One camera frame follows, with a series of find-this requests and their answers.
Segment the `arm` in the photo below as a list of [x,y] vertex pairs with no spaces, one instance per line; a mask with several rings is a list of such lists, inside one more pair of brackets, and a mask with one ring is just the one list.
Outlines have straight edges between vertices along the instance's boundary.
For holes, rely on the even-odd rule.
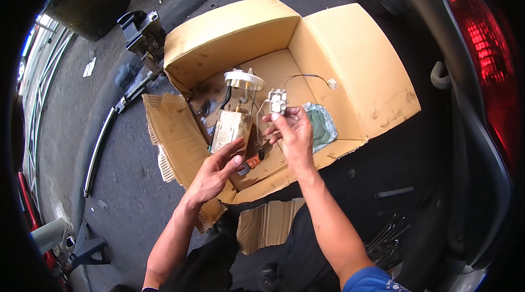
[[272,113],[262,120],[274,123],[265,131],[265,135],[274,133],[270,144],[283,140],[282,151],[310,210],[317,242],[339,277],[342,289],[353,274],[374,264],[368,258],[358,233],[313,165],[313,132],[305,109],[288,108],[285,116]]
[[171,271],[186,259],[200,208],[219,195],[228,177],[239,169],[243,157],[235,153],[243,145],[244,139],[238,138],[204,161],[151,250],[143,288],[158,289]]

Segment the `fingers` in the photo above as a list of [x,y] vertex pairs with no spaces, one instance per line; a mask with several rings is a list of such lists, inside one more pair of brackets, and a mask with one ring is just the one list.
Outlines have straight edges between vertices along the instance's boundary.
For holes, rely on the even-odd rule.
[[239,167],[243,162],[244,159],[242,156],[234,156],[233,159],[229,160],[228,163],[224,166],[224,169],[219,171],[221,178],[224,180],[228,179],[228,177],[230,177],[233,174],[233,172],[237,172],[239,170]]
[[273,145],[279,141],[279,139],[282,138],[282,134],[280,132],[276,133],[270,138],[270,145]]
[[297,113],[299,113],[301,109],[303,109],[303,111],[305,110],[302,106],[287,107],[285,111],[285,116],[289,117],[290,115],[297,115]]
[[274,133],[275,131],[277,131],[277,125],[271,125],[268,129],[266,129],[266,130],[264,131],[264,135],[265,135],[265,136],[271,135],[271,134]]
[[305,108],[302,106],[286,108],[285,115],[295,115],[299,121],[308,120],[308,115],[306,115]]
[[292,127],[288,124],[286,118],[280,113],[272,113],[272,122],[277,125],[283,138],[287,138],[288,136],[291,137],[293,135]]
[[[295,107],[287,107],[285,111],[285,117],[286,118],[292,118],[292,116],[298,116],[298,118],[303,118],[306,114],[305,109],[302,106],[295,106]],[[263,116],[262,118],[263,122],[271,122],[272,121],[272,115],[267,114]]]
[[233,142],[224,145],[219,151],[214,155],[217,157],[227,158],[230,155],[234,154],[236,151],[240,150],[244,146],[244,137],[235,139]]

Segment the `cardboard piece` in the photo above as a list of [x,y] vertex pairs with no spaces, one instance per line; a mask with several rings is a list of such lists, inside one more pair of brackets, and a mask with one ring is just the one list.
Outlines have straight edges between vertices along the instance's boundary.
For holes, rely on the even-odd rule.
[[[154,132],[152,142],[161,146],[164,167],[172,172],[163,177],[175,177],[188,188],[210,155],[208,131],[224,101],[223,73],[233,67],[245,71],[252,67],[265,80],[254,109],[266,106],[262,114],[268,111],[263,103],[268,91],[283,88],[283,77],[318,74],[335,79],[335,90],[315,77],[297,77],[286,83],[290,106],[308,101],[323,105],[336,125],[338,138],[314,154],[317,169],[421,110],[397,53],[360,5],[334,7],[301,18],[279,0],[236,2],[188,20],[166,37],[164,71],[186,98],[143,96],[150,135]],[[242,92],[233,90],[228,103],[233,109]],[[261,124],[260,131],[267,126]],[[256,132],[250,135],[247,157],[253,151],[250,143]],[[233,174],[217,198],[226,204],[251,202],[295,180],[279,142],[248,174]],[[218,200],[203,207],[206,226],[225,210]]]
[[305,203],[302,197],[288,202],[270,201],[239,216],[237,241],[239,251],[252,254],[260,248],[285,243],[293,218]]

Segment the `car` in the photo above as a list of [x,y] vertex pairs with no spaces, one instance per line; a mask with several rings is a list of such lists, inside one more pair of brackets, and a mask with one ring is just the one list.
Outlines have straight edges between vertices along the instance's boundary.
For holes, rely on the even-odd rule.
[[524,75],[515,1],[357,0],[376,17],[415,13],[444,57],[431,80],[452,96],[453,201],[444,257],[454,261],[442,268],[456,275],[443,277],[443,290],[490,284],[485,276],[501,270],[499,258],[522,229]]

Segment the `black pants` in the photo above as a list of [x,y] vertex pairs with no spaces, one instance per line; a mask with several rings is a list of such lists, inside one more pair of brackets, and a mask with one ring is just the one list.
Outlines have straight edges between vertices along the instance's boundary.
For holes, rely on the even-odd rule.
[[[293,219],[284,249],[277,266],[279,291],[339,291],[339,280],[317,244],[306,205]],[[185,263],[161,285],[160,291],[229,291],[232,286],[229,268],[237,251],[238,244],[234,237],[216,237],[191,251]]]

